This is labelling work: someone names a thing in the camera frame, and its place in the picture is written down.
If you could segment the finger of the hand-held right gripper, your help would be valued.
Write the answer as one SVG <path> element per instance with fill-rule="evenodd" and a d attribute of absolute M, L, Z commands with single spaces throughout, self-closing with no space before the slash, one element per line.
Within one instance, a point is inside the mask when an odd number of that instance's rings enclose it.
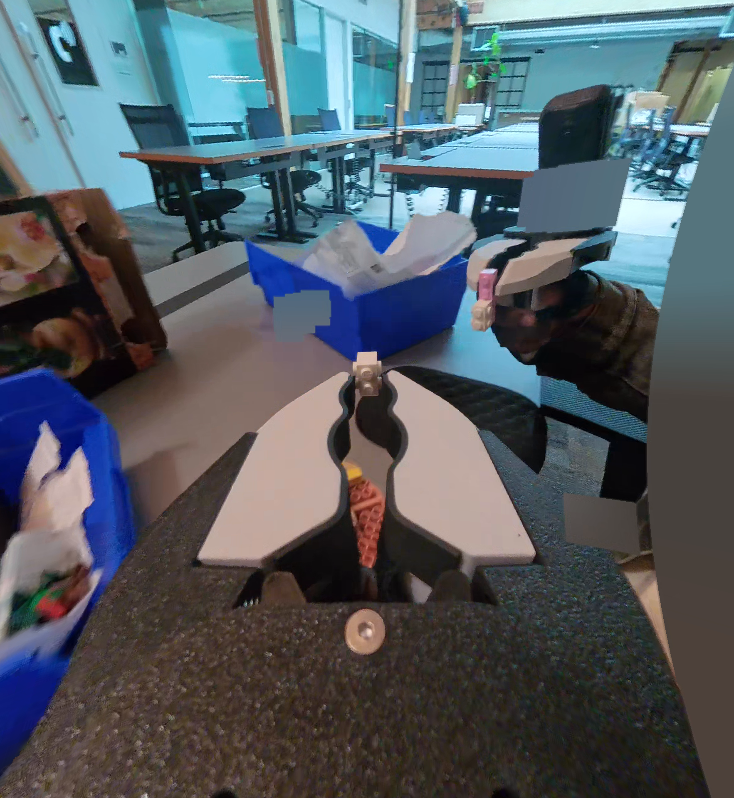
<path fill-rule="evenodd" d="M 467 265 L 467 285 L 478 290 L 479 275 L 486 269 L 495 269 L 501 274 L 510 260 L 528 251 L 530 242 L 520 238 L 491 237 L 476 242 Z"/>
<path fill-rule="evenodd" d="M 541 242 L 535 248 L 510 259 L 499 274 L 495 295 L 534 291 L 568 278 L 578 267 L 574 250 L 586 239 L 557 239 Z"/>

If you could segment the pink and white lego piece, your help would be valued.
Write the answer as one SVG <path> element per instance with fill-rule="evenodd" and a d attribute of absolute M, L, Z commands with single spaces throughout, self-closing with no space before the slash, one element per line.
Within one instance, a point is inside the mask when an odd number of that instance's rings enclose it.
<path fill-rule="evenodd" d="M 497 298 L 495 290 L 499 281 L 499 271 L 495 268 L 483 269 L 477 280 L 475 303 L 472 305 L 472 329 L 478 332 L 489 331 L 495 320 Z"/>

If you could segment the lego flower pot model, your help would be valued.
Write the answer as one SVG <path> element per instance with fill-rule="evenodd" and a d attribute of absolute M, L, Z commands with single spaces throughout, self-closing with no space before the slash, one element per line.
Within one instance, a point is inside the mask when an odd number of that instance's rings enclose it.
<path fill-rule="evenodd" d="M 373 569 L 379 556 L 385 499 L 360 466 L 351 461 L 343 461 L 342 465 L 348 477 L 349 510 L 360 563 L 364 568 Z"/>

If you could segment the small white lego brick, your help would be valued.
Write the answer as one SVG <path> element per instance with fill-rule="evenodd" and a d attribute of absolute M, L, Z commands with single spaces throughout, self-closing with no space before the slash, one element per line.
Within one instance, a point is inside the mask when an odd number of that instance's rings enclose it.
<path fill-rule="evenodd" d="M 356 392 L 362 397 L 378 397 L 383 383 L 383 366 L 376 351 L 359 352 L 352 363 Z"/>

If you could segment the torn white paper bag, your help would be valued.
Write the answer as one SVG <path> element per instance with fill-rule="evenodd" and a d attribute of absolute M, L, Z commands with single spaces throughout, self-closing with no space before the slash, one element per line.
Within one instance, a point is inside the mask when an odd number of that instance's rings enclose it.
<path fill-rule="evenodd" d="M 39 437 L 20 488 L 20 527 L 0 558 L 0 668 L 13 660 L 56 653 L 88 607 L 102 575 L 94 564 L 83 515 L 94 502 L 90 469 L 82 448 L 62 464 L 61 445 L 50 425 Z M 91 592 L 66 617 L 9 635 L 13 594 L 36 587 L 42 573 L 91 571 Z"/>

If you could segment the pile of small lego pieces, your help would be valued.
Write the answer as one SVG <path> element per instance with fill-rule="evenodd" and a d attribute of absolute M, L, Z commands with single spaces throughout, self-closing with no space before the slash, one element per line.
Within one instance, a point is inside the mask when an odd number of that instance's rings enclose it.
<path fill-rule="evenodd" d="M 82 564 L 70 571 L 44 572 L 36 587 L 13 594 L 7 633 L 66 617 L 91 592 L 91 571 Z"/>

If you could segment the blue plastic bin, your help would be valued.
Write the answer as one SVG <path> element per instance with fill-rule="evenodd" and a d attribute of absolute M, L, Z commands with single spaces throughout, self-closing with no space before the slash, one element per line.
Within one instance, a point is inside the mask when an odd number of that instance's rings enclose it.
<path fill-rule="evenodd" d="M 462 252 L 432 274 L 347 298 L 338 286 L 298 264 L 319 239 L 300 251 L 245 245 L 252 281 L 272 308 L 277 341 L 300 342 L 314 335 L 349 359 L 368 351 L 383 359 L 455 323 L 467 283 Z"/>
<path fill-rule="evenodd" d="M 99 583 L 70 616 L 52 624 L 60 646 L 39 644 L 24 632 L 21 643 L 12 643 L 11 653 L 0 655 L 0 778 L 45 713 L 90 613 L 135 542 L 131 492 L 114 428 L 93 404 L 46 370 L 0 379 L 3 498 L 18 498 L 44 422 L 62 455 L 82 448 L 88 461 L 94 503 L 85 511 L 83 524 L 94 568 L 100 571 Z"/>

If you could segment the person's right forearm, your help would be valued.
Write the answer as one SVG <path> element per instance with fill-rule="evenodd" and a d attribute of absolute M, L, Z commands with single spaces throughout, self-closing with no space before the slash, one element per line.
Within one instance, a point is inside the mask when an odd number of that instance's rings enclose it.
<path fill-rule="evenodd" d="M 643 291 L 577 271 L 565 282 L 562 317 L 534 354 L 543 377 L 574 384 L 591 400 L 646 423 L 659 309 Z"/>

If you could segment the orchid print lego box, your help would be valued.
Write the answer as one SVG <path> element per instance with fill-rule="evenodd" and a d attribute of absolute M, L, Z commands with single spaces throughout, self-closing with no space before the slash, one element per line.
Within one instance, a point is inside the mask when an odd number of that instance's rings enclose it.
<path fill-rule="evenodd" d="M 102 189 L 0 199 L 0 378 L 49 369 L 94 399 L 153 366 L 166 344 Z"/>

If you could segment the person's right hand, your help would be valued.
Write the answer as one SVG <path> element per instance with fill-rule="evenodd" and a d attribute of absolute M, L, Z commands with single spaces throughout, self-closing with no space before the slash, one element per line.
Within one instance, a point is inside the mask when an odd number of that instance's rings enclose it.
<path fill-rule="evenodd" d="M 498 344 L 517 361 L 532 364 L 538 352 L 590 316 L 598 300 L 596 274 L 579 270 L 557 283 L 541 287 L 538 307 L 496 309 L 492 332 Z"/>

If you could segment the crumpled white paper bags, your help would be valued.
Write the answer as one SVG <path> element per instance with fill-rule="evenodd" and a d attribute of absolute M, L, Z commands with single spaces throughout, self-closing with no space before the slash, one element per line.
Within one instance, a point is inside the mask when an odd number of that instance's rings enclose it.
<path fill-rule="evenodd" d="M 354 298 L 432 274 L 476 237 L 470 219 L 453 212 L 416 215 L 401 232 L 348 220 L 319 239 L 298 264 Z"/>

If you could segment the grey brown-edged table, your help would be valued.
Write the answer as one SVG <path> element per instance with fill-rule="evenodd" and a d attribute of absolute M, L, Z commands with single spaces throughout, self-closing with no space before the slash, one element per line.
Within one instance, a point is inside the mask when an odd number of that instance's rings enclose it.
<path fill-rule="evenodd" d="M 539 126 L 526 122 L 453 140 L 419 157 L 401 156 L 380 170 L 403 194 L 430 187 L 446 190 L 445 208 L 451 212 L 460 212 L 463 195 L 472 192 L 475 222 L 485 206 L 515 217 L 523 180 L 538 167 Z"/>

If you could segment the dark high-back chair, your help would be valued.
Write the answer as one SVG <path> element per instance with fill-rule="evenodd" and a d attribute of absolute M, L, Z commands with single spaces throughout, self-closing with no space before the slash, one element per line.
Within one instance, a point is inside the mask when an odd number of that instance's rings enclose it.
<path fill-rule="evenodd" d="M 604 160 L 613 108 L 610 85 L 578 89 L 548 101 L 539 116 L 539 170 Z"/>

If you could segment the long brown-edged table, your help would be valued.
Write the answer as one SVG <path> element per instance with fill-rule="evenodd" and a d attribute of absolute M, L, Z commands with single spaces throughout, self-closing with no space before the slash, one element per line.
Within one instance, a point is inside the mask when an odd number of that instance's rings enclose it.
<path fill-rule="evenodd" d="M 364 145 L 367 153 L 373 153 L 377 148 L 387 147 L 392 149 L 395 144 L 396 132 L 394 131 L 337 131 L 322 133 L 306 133 L 301 135 L 285 136 L 283 140 L 276 138 L 266 140 L 241 140 L 227 143 L 215 143 L 205 145 L 190 145 L 188 147 L 159 148 L 151 151 L 134 150 L 121 152 L 123 159 L 133 159 L 142 164 L 153 161 L 158 164 L 176 163 L 179 167 L 184 165 L 200 165 L 201 167 L 221 165 L 225 169 L 225 174 L 230 179 L 239 179 L 249 175 L 260 175 L 264 173 L 276 172 L 286 163 L 262 163 L 260 156 L 281 157 L 289 153 L 314 153 L 321 166 L 327 165 L 332 161 L 334 166 L 334 176 L 336 181 L 335 192 L 341 194 L 342 185 L 342 163 L 347 154 L 359 154 L 359 145 Z M 263 239 L 276 239 L 279 241 L 293 244 L 303 244 L 313 238 L 298 240 L 297 237 L 289 237 L 284 231 L 283 236 L 278 238 L 276 234 L 276 222 L 284 222 L 281 197 L 276 197 L 273 201 L 273 209 L 276 213 L 274 230 L 259 234 Z"/>

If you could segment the dark wall poster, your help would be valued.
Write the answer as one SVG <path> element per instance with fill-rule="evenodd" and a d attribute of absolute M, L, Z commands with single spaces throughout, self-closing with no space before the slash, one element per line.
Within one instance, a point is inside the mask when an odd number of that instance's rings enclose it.
<path fill-rule="evenodd" d="M 73 16 L 52 11 L 35 18 L 62 84 L 98 87 L 99 79 Z"/>

